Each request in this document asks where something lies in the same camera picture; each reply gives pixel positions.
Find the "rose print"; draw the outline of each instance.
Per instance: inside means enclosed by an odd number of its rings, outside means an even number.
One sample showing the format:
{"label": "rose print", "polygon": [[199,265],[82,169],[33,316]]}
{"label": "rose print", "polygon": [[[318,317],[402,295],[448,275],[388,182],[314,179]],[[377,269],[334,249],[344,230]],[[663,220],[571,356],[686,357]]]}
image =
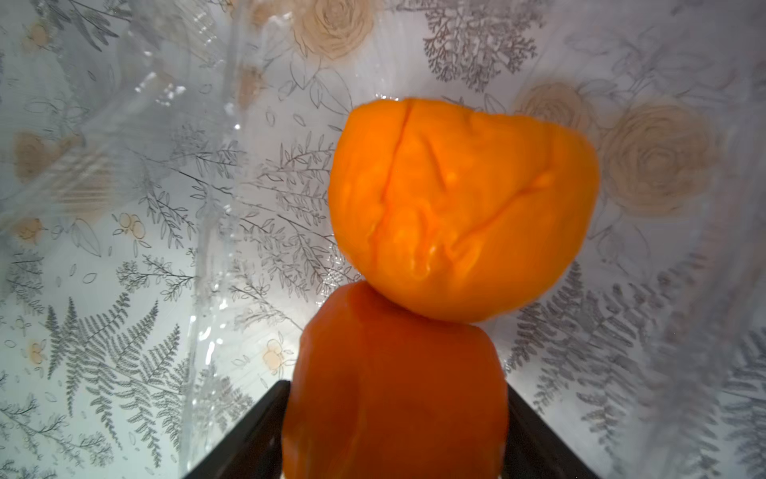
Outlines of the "rose print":
{"label": "rose print", "polygon": [[636,216],[682,210],[709,184],[715,164],[703,119],[681,107],[638,107],[604,137],[604,188]]}
{"label": "rose print", "polygon": [[516,112],[577,130],[598,148],[599,130],[593,107],[568,85],[556,83],[532,88],[521,99]]}
{"label": "rose print", "polygon": [[372,0],[309,0],[301,2],[293,23],[295,39],[331,60],[346,56],[372,30]]}

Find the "peeled orange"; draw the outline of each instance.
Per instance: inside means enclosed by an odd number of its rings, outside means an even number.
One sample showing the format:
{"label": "peeled orange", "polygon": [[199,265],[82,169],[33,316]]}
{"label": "peeled orange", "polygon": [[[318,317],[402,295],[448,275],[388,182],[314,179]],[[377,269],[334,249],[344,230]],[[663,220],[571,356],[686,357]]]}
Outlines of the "peeled orange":
{"label": "peeled orange", "polygon": [[473,322],[556,282],[598,186],[596,152],[563,126],[378,100],[349,115],[329,208],[338,246],[375,289],[423,316]]}
{"label": "peeled orange", "polygon": [[286,479],[496,479],[507,390],[489,337],[419,317],[365,282],[300,338],[282,428]]}

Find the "floral backdrop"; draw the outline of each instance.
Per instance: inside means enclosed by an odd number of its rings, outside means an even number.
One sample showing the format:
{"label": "floral backdrop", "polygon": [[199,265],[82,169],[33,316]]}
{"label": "floral backdrop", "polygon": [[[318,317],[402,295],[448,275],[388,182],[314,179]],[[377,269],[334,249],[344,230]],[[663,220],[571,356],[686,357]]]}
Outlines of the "floral backdrop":
{"label": "floral backdrop", "polygon": [[[16,3],[12,15],[0,6],[0,114],[15,120],[0,132],[0,176],[11,193],[79,146],[78,125],[119,85],[133,18],[124,0]],[[544,297],[482,327],[509,383],[605,475],[647,352],[684,324],[683,294],[715,260],[690,232],[704,236],[711,191],[738,167],[723,153],[722,112],[766,98],[766,57],[732,58],[691,27],[655,24],[716,12],[701,3],[664,2],[643,26],[609,28],[607,14],[549,0],[273,0],[234,19],[241,5],[209,2],[222,31],[232,21],[250,31],[233,93],[240,129],[219,143],[188,115],[168,148],[134,155],[146,174],[131,201],[24,218],[2,246],[0,478],[178,476],[180,461],[198,460],[288,379],[306,322],[359,279],[326,204],[345,118],[408,94],[554,121],[597,147],[603,188],[580,256]],[[742,4],[732,21],[757,30],[766,12]],[[195,94],[222,81],[210,73]],[[198,248],[215,209],[233,222],[234,259],[210,319],[195,283],[200,263],[229,252]],[[766,476],[765,369],[759,316],[723,389],[696,412],[681,477]]]}

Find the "black metal frame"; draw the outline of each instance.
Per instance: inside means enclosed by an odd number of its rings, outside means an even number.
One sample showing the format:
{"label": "black metal frame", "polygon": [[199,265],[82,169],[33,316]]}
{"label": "black metal frame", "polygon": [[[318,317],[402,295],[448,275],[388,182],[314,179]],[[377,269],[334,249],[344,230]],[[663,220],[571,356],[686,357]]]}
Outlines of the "black metal frame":
{"label": "black metal frame", "polygon": [[[186,479],[279,479],[289,396],[278,381]],[[510,386],[508,406],[503,479],[598,479]]]}

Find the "floral pattern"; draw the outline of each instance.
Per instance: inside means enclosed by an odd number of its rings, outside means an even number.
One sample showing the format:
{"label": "floral pattern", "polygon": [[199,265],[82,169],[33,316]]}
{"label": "floral pattern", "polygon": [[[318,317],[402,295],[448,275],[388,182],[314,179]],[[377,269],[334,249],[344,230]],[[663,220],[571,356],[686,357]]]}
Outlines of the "floral pattern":
{"label": "floral pattern", "polygon": [[[232,2],[215,3],[221,7],[211,10],[229,22]],[[239,130],[217,143],[204,121],[187,116],[173,125],[166,149],[134,152],[146,175],[132,183],[133,200],[14,225],[0,256],[0,477],[177,474],[179,462],[199,459],[275,381],[291,377],[306,322],[339,285],[360,278],[338,251],[326,190],[346,115],[390,94],[367,88],[390,85],[368,81],[380,80],[379,72],[366,72],[371,59],[353,54],[390,34],[371,34],[385,25],[377,15],[408,25],[414,40],[385,43],[393,51],[382,56],[395,58],[397,76],[410,82],[412,65],[430,75],[405,85],[406,94],[554,121],[598,148],[603,191],[577,261],[536,302],[482,325],[509,383],[604,476],[631,466],[621,428],[634,417],[675,421],[663,419],[668,410],[684,413],[680,434],[694,438],[684,439],[689,455],[678,477],[766,474],[758,440],[766,434],[763,325],[732,346],[733,367],[709,398],[712,374],[702,366],[728,345],[732,301],[710,294],[716,302],[702,308],[710,314],[700,328],[700,313],[683,302],[718,259],[706,246],[720,246],[711,239],[719,230],[706,229],[706,213],[692,208],[715,199],[711,178],[733,161],[719,153],[716,115],[735,109],[741,92],[759,98],[762,59],[716,72],[729,65],[729,52],[700,51],[694,34],[667,33],[705,6],[668,12],[673,25],[664,31],[635,30],[635,15],[624,25],[596,17],[587,30],[556,24],[553,7],[539,0],[389,3],[379,12],[350,0],[301,8],[260,2],[253,31],[274,15],[295,16],[292,24],[269,22],[283,31],[260,37],[266,44],[247,39],[254,53],[234,71]],[[132,17],[120,0],[39,5],[17,26],[0,21],[21,44],[20,55],[2,56],[6,101],[21,91],[8,72],[33,57],[27,47],[55,66],[64,38],[74,36],[89,54],[114,62],[107,55],[117,40],[104,29],[119,35],[116,25]],[[549,21],[559,32],[553,37]],[[412,49],[419,41],[424,50]],[[555,52],[563,60],[549,80],[544,61]],[[222,81],[211,75],[197,90],[210,94]],[[3,181],[29,181],[80,145],[77,126],[90,114],[82,95],[20,100],[34,119],[25,124],[43,126],[4,145],[13,162]],[[752,224],[754,235],[760,230]],[[694,248],[690,228],[702,231]],[[663,371],[645,366],[665,336],[695,333],[689,361]],[[725,354],[716,357],[724,362]],[[685,391],[663,408],[660,393],[673,371]],[[660,393],[644,401],[647,385]],[[190,438],[182,437],[184,421]]]}
{"label": "floral pattern", "polygon": [[601,132],[593,107],[576,89],[561,83],[540,85],[518,103],[517,113],[577,130],[598,147]]}
{"label": "floral pattern", "polygon": [[677,106],[630,110],[604,138],[604,187],[626,212],[678,215],[709,186],[715,154],[705,121]]}
{"label": "floral pattern", "polygon": [[354,51],[372,30],[372,0],[309,0],[296,3],[295,39],[305,51],[338,60]]}

